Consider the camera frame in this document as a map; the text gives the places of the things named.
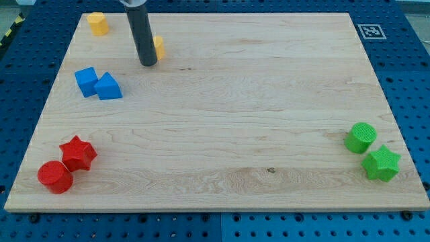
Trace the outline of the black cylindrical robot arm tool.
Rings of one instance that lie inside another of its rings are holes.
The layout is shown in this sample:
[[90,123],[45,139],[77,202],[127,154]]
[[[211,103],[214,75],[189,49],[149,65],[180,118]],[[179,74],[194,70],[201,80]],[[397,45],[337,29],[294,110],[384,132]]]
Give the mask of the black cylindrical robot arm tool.
[[124,6],[138,59],[141,65],[151,67],[157,63],[157,54],[146,8],[146,0],[120,0]]

